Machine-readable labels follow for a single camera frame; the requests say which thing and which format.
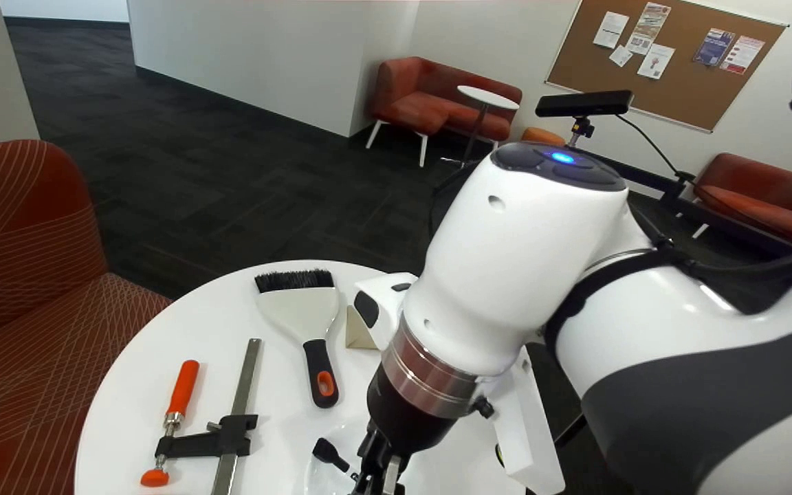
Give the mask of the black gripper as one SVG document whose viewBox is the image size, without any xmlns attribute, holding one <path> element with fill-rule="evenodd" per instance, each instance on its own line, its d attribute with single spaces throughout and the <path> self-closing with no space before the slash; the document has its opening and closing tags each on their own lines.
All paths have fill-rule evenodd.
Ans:
<svg viewBox="0 0 792 495">
<path fill-rule="evenodd" d="M 438 444 L 469 413 L 495 414 L 486 395 L 460 386 L 438 389 L 414 373 L 388 377 L 385 369 L 376 369 L 369 382 L 366 408 L 369 426 L 358 447 L 361 477 L 352 495 L 401 495 L 398 476 L 418 450 Z"/>
</svg>

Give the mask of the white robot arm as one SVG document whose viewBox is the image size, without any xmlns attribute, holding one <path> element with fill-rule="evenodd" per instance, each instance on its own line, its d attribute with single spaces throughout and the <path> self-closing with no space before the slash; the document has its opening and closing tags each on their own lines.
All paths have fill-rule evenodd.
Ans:
<svg viewBox="0 0 792 495">
<path fill-rule="evenodd" d="M 792 495 L 792 282 L 743 308 L 721 281 L 637 226 L 605 161 L 495 149 L 395 293 L 354 491 L 395 495 L 413 454 L 480 413 L 506 426 L 506 472 L 559 495 L 546 419 L 506 406 L 522 345 L 542 338 L 605 462 L 640 495 Z"/>
</svg>

